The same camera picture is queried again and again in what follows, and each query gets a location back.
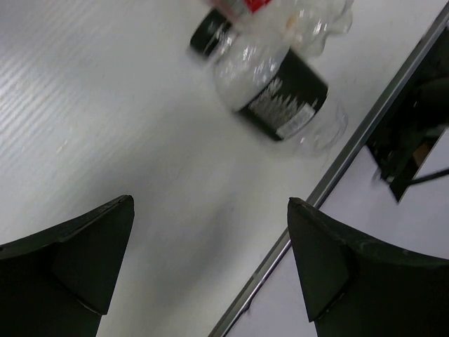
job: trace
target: black object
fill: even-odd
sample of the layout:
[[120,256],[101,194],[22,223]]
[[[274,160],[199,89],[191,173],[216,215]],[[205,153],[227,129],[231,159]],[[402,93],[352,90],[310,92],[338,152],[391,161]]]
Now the black object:
[[392,246],[300,199],[288,229],[319,337],[449,336],[449,260]]
[[446,177],[446,176],[449,176],[449,168],[447,168],[446,170],[442,170],[442,171],[438,171],[438,172],[429,174],[427,176],[412,179],[408,182],[408,185],[409,186],[418,185],[418,184],[426,183],[428,181],[436,180],[436,179]]
[[414,153],[423,145],[431,148],[448,124],[449,31],[446,30],[367,142],[381,178],[390,184],[398,201],[420,168]]
[[107,314],[134,219],[122,196],[0,247],[2,336],[95,336]]
[[190,46],[198,54],[208,57],[231,26],[223,14],[213,9],[196,29],[190,40]]

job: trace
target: black bottle label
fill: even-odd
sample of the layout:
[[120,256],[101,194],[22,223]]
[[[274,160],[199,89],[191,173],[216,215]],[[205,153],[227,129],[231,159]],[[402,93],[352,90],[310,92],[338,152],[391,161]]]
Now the black bottle label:
[[240,113],[284,140],[311,121],[327,96],[327,84],[290,49],[276,76]]

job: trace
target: white barcode sticker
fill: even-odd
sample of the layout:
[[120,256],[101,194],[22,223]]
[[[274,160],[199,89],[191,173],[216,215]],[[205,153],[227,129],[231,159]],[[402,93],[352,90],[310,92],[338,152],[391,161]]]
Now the white barcode sticker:
[[315,114],[315,109],[309,104],[305,103],[290,121],[278,128],[276,134],[281,139],[286,139],[295,135],[299,130],[306,126],[306,124],[309,123],[312,118],[314,118]]

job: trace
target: metal edge strip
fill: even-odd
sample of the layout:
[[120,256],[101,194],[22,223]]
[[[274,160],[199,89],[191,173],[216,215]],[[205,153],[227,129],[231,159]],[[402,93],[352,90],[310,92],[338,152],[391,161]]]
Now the metal edge strip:
[[[326,198],[340,181],[344,172],[349,168],[356,155],[365,145],[370,134],[375,130],[376,126],[446,28],[449,29],[449,2],[445,5],[437,19],[429,28],[429,31],[422,37],[396,76],[386,87],[371,111],[338,155],[337,159],[321,179],[320,183],[311,193],[307,200],[308,203],[316,208],[323,205]],[[240,294],[209,334],[209,337],[225,337],[231,331],[239,318],[250,308],[253,299],[290,247],[290,235],[288,234],[288,230],[285,230],[262,261],[259,268],[254,272],[251,279],[246,283]]]

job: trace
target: white surface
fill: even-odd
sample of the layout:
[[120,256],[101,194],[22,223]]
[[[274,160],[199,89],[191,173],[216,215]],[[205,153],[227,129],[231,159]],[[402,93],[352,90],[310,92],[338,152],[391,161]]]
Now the white surface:
[[[449,167],[449,131],[420,175]],[[398,205],[363,148],[321,208],[329,216],[402,248],[449,258],[449,177],[410,188]],[[293,251],[289,250],[229,337],[316,337],[307,319]]]
[[350,125],[301,159],[228,113],[186,49],[197,0],[0,0],[0,242],[120,194],[136,217],[99,336],[207,336],[445,0],[356,0],[314,64]]

